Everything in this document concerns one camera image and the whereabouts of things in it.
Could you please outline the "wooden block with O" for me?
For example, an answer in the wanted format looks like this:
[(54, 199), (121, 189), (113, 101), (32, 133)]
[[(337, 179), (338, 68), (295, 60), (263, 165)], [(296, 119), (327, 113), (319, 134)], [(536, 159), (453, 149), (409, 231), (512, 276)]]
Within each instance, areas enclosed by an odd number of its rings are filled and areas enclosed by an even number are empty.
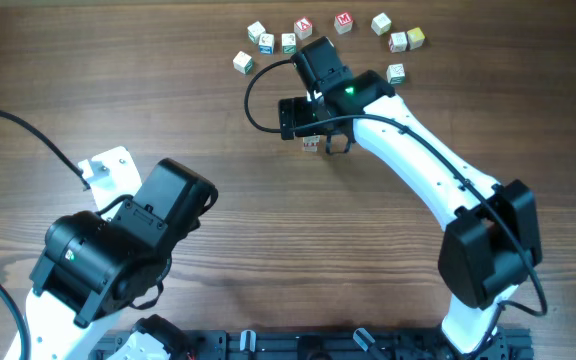
[(317, 152), (320, 143), (320, 136), (313, 135), (303, 138), (303, 150), (306, 152)]

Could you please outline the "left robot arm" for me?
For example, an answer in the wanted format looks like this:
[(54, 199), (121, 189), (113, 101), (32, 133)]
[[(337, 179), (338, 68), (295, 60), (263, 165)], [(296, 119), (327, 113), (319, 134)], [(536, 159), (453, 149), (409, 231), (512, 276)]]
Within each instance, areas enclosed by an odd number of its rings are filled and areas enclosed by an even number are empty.
[(106, 210), (56, 220), (30, 279), (25, 317), (9, 359), (85, 359), (125, 308), (161, 288), (177, 243), (199, 228), (216, 186), (173, 159), (161, 160), (133, 193)]

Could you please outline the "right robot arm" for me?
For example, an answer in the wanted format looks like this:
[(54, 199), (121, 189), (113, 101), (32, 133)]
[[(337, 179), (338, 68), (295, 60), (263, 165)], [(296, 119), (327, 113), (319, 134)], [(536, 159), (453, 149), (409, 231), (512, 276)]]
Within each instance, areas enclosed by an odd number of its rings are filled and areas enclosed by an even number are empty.
[(307, 94), (279, 103), (283, 139), (345, 135), (386, 163), (426, 204), (444, 232), (438, 270), (452, 294), (438, 345), (426, 356), (515, 359), (499, 328), (509, 307), (547, 312), (535, 268), (542, 261), (535, 197), (461, 159), (427, 130), (394, 87), (374, 71), (353, 75), (322, 37), (289, 60)]

